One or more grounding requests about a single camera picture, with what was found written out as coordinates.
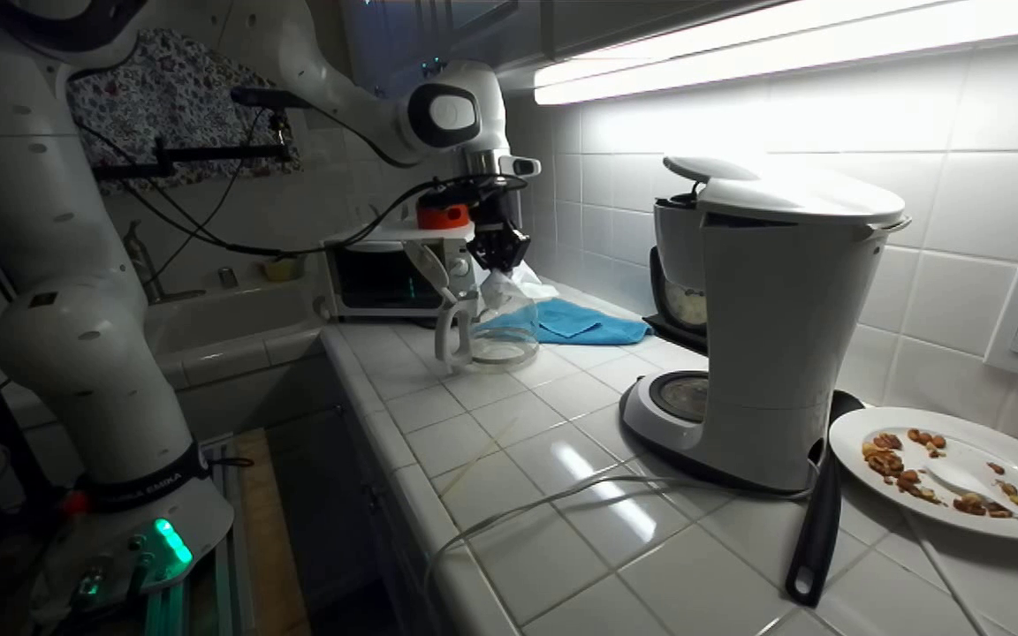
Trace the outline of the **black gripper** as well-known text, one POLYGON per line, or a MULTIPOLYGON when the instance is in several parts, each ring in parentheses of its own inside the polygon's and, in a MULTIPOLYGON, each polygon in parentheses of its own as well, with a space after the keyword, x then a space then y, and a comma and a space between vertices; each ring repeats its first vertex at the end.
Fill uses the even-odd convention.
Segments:
POLYGON ((481 181, 469 194, 469 218, 479 226, 502 223, 502 230, 481 230, 467 251, 479 257, 481 267, 513 271, 531 249, 525 226, 525 185, 519 181, 481 181))

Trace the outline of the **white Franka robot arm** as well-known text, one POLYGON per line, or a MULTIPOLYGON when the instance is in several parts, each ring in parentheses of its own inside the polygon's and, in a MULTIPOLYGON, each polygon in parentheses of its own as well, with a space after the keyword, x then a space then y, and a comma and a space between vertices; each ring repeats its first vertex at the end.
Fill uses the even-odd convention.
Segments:
POLYGON ((337 71, 309 0, 0 0, 0 369, 32 388, 108 506, 197 476, 197 446, 144 340, 144 291, 104 204, 66 79, 104 71, 156 27, 181 33, 333 118, 384 164, 436 153, 511 159, 490 66, 453 61, 388 101, 337 71))

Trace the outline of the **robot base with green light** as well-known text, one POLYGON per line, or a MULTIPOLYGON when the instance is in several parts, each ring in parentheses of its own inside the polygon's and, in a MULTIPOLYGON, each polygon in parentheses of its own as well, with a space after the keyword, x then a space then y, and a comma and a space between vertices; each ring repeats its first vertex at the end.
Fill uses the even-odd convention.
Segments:
POLYGON ((124 509, 66 519, 32 582, 32 623, 51 629, 138 592, 172 587, 234 530, 234 506, 211 476, 124 509))

